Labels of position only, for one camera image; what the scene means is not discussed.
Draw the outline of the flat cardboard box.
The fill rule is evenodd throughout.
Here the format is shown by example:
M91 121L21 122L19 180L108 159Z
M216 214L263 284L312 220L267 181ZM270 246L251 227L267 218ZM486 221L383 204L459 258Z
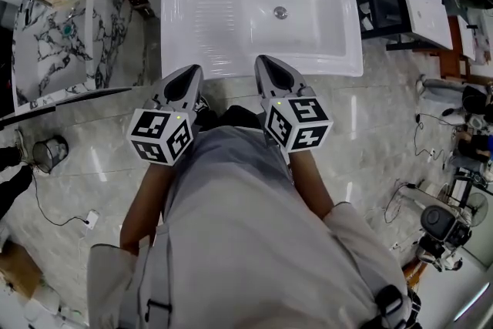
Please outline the flat cardboard box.
M0 252L0 274L13 290L28 300L32 298L42 279L42 271L28 251L8 240Z

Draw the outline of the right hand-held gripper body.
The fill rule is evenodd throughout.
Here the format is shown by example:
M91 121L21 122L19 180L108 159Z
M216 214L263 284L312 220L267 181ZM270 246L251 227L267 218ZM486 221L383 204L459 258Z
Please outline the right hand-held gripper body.
M334 124L326 103L315 95L265 98L262 107L265 132L285 153L321 147Z

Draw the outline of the chrome tap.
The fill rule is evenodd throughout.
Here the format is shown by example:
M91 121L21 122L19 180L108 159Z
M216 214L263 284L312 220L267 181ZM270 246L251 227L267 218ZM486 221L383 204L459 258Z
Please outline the chrome tap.
M37 0L27 0L27 4L24 8L24 25L29 26L37 21L36 6Z

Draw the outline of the black sink stand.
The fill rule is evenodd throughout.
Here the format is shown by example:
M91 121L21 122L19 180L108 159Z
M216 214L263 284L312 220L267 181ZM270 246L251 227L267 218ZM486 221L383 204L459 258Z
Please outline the black sink stand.
M356 0L361 39L389 39L387 51L418 50L424 44L411 31L406 0Z

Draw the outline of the marble pattern sink cabinet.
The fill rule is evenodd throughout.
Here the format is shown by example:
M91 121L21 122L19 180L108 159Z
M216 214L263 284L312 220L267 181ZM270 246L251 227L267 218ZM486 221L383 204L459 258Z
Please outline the marble pattern sink cabinet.
M24 25L23 0L12 40L14 114L27 114L106 90L149 84L143 17L129 0L78 0L53 9L41 2ZM64 37L65 24L76 34Z

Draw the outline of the person's left forearm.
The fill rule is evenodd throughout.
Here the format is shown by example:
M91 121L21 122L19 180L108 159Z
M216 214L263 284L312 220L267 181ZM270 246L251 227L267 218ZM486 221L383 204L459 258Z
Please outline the person's left forearm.
M140 240L154 241L159 215L175 178L172 167L151 164L122 223L119 246L137 256Z

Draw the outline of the person's light grey clothing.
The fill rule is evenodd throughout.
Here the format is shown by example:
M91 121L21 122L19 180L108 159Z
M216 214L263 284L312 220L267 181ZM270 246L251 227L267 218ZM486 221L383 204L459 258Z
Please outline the person's light grey clothing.
M321 220L254 129L200 133L153 242L96 244L90 329L405 329L403 271L348 202Z

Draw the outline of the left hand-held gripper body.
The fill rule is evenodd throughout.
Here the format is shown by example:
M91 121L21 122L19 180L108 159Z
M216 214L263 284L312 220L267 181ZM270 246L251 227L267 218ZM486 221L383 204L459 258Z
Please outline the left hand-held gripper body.
M171 102L156 109L136 109L127 140L136 155L152 164L174 166L194 140L195 101Z

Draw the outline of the wooden sink stand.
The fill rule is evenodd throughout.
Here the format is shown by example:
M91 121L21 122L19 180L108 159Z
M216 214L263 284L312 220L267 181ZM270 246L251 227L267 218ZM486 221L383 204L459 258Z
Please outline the wooden sink stand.
M442 79L465 81L470 75L469 58L454 50L441 50L438 53Z

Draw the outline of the large white ceramic sink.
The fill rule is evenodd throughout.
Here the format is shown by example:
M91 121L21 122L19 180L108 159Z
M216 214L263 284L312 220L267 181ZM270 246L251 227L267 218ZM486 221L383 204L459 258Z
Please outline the large white ceramic sink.
M162 73L251 76L270 55L304 75L363 73L356 0L161 0Z

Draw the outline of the small white sink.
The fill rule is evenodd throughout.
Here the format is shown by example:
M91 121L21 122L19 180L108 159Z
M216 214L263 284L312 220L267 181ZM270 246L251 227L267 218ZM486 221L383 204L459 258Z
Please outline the small white sink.
M440 49L453 49L448 15L441 0L405 0L411 32Z

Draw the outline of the black standing fan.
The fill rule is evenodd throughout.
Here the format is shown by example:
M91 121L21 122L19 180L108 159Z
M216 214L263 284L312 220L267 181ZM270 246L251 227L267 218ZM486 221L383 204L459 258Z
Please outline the black standing fan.
M461 218L469 227L477 227L488 214L488 199L482 193L472 193L459 203Z

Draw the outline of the person's right forearm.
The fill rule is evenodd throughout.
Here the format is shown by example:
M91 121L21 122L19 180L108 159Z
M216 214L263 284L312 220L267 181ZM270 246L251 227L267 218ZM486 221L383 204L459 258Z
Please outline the person's right forearm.
M294 186L307 207L323 220L334 208L334 202L328 193L310 151L289 154L290 168Z

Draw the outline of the narrow white sink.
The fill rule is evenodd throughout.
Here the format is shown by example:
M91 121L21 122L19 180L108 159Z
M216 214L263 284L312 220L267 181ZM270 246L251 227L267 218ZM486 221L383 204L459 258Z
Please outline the narrow white sink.
M457 16L461 37L461 54L471 61L476 60L474 29L460 16Z

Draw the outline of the black round device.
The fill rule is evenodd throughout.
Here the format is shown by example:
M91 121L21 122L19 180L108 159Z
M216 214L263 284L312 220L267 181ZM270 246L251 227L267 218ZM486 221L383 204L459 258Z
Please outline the black round device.
M421 214L421 225L425 232L436 241L448 243L453 247L465 245L472 235L469 225L450 210L437 205L424 208Z

